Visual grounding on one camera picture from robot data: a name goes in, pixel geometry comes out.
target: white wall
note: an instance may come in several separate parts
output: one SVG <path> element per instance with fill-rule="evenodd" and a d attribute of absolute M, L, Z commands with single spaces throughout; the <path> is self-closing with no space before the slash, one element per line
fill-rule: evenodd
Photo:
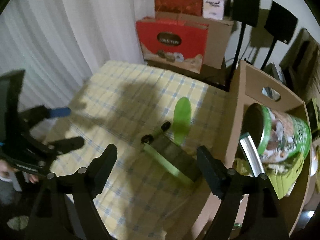
<path fill-rule="evenodd" d="M 271 1 L 272 0 L 261 0 L 260 8 L 261 9 L 270 9 Z M 297 24 L 297 27 L 295 29 L 295 32 L 294 32 L 294 35 L 293 35 L 293 38 L 292 38 L 290 44 L 286 45 L 286 44 L 278 41 L 276 43 L 276 46 L 275 46 L 273 53 L 271 54 L 269 62 L 274 62 L 274 63 L 278 64 L 281 62 L 284 55 L 286 54 L 286 52 L 290 48 L 291 44 L 294 42 L 300 29 L 306 28 L 309 31 L 309 33 L 318 42 L 320 42 L 320 27 L 319 27 L 316 19 L 314 18 L 313 14 L 311 13 L 309 7 L 304 2 L 304 0 L 273 0 L 273 1 L 277 2 L 278 4 L 280 4 L 281 6 L 286 8 L 287 10 L 289 10 L 292 14 L 294 14 L 298 18 L 298 24 Z M 247 25 L 242 48 L 240 51 L 240 57 L 243 54 L 243 52 L 245 51 L 245 47 L 247 46 L 247 44 L 250 40 L 251 29 L 252 29 L 252 27 Z M 240 34 L 240 23 L 237 22 L 237 30 L 234 33 L 232 33 L 231 38 L 228 43 L 226 53 L 225 53 L 227 66 L 232 64 L 232 60 L 233 60 L 233 57 L 236 52 L 239 34 Z M 263 38 L 263 37 L 265 37 L 269 41 L 267 43 L 270 45 L 271 44 L 271 40 L 270 40 L 271 37 L 264 30 L 261 32 L 261 38 Z M 248 58 L 251 50 L 252 50 L 252 46 L 249 46 L 246 53 L 244 54 L 244 57 Z M 261 67 L 261 65 L 267 55 L 268 50 L 269 50 L 269 48 L 261 48 L 260 49 L 260 51 L 257 55 L 256 61 L 254 63 L 254 65 L 256 67 L 258 67 L 258 68 Z M 255 51 L 256 51 L 256 48 L 253 48 L 253 52 L 250 55 L 250 57 L 248 58 L 249 60 L 252 60 Z"/>

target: blue checkered pattern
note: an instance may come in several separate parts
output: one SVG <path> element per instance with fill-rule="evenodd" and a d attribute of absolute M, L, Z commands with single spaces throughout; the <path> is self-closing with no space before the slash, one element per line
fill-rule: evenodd
<path fill-rule="evenodd" d="M 58 176 L 72 174 L 99 157 L 109 143 L 118 159 L 102 194 L 94 199 L 110 234 L 123 239 L 164 239 L 177 210 L 192 194 L 143 150 L 140 139 L 158 129 L 181 97 L 189 98 L 192 126 L 182 147 L 212 148 L 225 92 L 194 79 L 145 65 L 108 61 L 70 103 L 72 114 L 57 121 L 47 141 L 82 136 L 82 149 L 60 156 Z"/>

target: snack can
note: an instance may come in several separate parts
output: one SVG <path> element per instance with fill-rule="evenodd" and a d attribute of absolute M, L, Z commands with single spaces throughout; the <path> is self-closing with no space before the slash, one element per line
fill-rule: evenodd
<path fill-rule="evenodd" d="M 302 119 L 269 107 L 252 104 L 242 122 L 241 134 L 248 132 L 263 163 L 279 163 L 310 151 L 311 131 Z"/>

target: white curtain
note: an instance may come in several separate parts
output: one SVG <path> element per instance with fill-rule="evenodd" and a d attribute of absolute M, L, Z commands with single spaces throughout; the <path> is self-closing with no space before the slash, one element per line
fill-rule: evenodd
<path fill-rule="evenodd" d="M 0 74 L 26 69 L 21 110 L 65 106 L 107 60 L 143 62 L 135 21 L 153 15 L 154 0 L 11 0 L 0 15 Z"/>

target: oval cutout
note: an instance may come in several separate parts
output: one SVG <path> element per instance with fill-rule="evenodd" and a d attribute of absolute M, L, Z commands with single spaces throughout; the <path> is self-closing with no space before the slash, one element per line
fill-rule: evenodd
<path fill-rule="evenodd" d="M 179 46 L 181 44 L 181 38 L 174 33 L 161 32 L 157 35 L 157 40 L 167 46 Z"/>
<path fill-rule="evenodd" d="M 271 87 L 264 87 L 261 93 L 276 102 L 281 99 L 281 95 Z"/>

